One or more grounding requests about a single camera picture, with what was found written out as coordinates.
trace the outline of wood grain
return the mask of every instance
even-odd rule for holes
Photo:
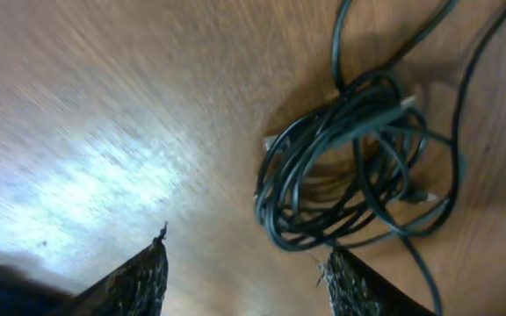
[[[462,0],[399,67],[442,133],[470,47],[503,3]],[[316,263],[270,243],[252,195],[263,137],[335,93],[338,4],[0,0],[0,265],[77,293],[167,220],[166,315],[330,315]],[[439,4],[356,1],[346,77],[384,61]],[[457,210],[416,243],[447,315],[506,315],[506,26],[473,80],[461,144]],[[439,193],[447,163],[432,147],[420,169]],[[399,242],[356,253],[431,306]]]

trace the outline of wooden surface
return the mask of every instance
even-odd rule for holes
[[[504,2],[462,0],[400,65],[442,133],[471,41]],[[316,262],[270,243],[252,196],[263,137],[335,93],[338,3],[0,0],[0,265],[80,292],[167,220],[165,315],[330,315]],[[347,78],[384,61],[439,3],[355,1]],[[473,80],[461,146],[457,210],[416,244],[447,315],[506,315],[506,26]],[[431,147],[422,163],[438,193],[446,161]],[[356,254],[431,306],[398,241]]]

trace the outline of black cable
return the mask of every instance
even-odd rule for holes
[[[405,91],[392,68],[420,41],[425,39],[448,15],[458,1],[449,0],[382,67],[370,70],[345,84],[340,59],[341,30],[351,0],[343,0],[337,14],[331,44],[331,72],[339,96],[322,108],[299,118],[282,132],[269,148],[257,179],[256,216],[272,240],[284,250],[301,251],[327,244],[355,248],[399,237],[412,254],[430,287],[435,313],[442,315],[440,294],[423,258],[409,237],[426,237],[441,227],[452,213],[464,173],[458,149],[460,113],[473,71],[485,47],[506,20],[506,8],[490,26],[466,67],[459,85],[452,117],[451,138],[429,131],[423,115],[402,101]],[[365,152],[361,144],[372,136],[379,144]],[[447,195],[426,213],[409,223],[394,221],[387,204],[410,198],[415,188],[409,170],[435,140],[450,149],[452,186]],[[345,193],[327,208],[300,206],[301,185],[317,158],[333,147],[352,144],[356,172],[349,175]],[[282,155],[270,167],[277,152]],[[362,202],[346,206],[356,195]],[[379,218],[390,232],[366,241],[342,244],[338,238],[353,234]]]

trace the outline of coiled cable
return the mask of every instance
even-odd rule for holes
[[[506,20],[506,8],[489,27],[466,66],[452,115],[451,137],[447,138],[430,131],[424,116],[417,109],[404,105],[406,93],[393,67],[440,24],[458,0],[446,1],[383,66],[345,83],[340,41],[351,2],[343,0],[331,43],[331,73],[339,95],[329,104],[293,122],[274,140],[258,173],[256,217],[271,239],[288,251],[307,250],[321,244],[356,248],[399,237],[430,287],[435,313],[442,315],[438,288],[409,238],[431,235],[452,213],[465,169],[458,146],[460,113],[481,54]],[[378,147],[371,153],[365,153],[362,144],[369,137]],[[422,156],[428,140],[434,140],[450,150],[451,188],[423,215],[409,223],[399,224],[387,205],[410,198],[415,191],[409,171]],[[344,194],[330,207],[301,205],[302,184],[318,158],[331,148],[347,143],[352,146],[356,171],[346,179],[349,184]],[[278,152],[282,154],[273,163]],[[347,206],[359,195],[364,200]],[[351,244],[337,241],[363,229],[376,218],[385,223],[390,232]]]

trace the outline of wooden table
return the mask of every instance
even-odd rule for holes
[[[460,1],[399,67],[441,133],[470,49],[503,3]],[[347,79],[384,61],[439,4],[355,1]],[[252,196],[263,137],[335,94],[338,5],[0,0],[0,265],[80,292],[167,220],[166,315],[330,315],[316,262],[270,243]],[[416,244],[447,315],[506,315],[506,26],[477,69],[461,146],[469,168],[456,212]],[[416,176],[443,193],[447,163],[431,147]],[[399,241],[356,254],[431,305]]]

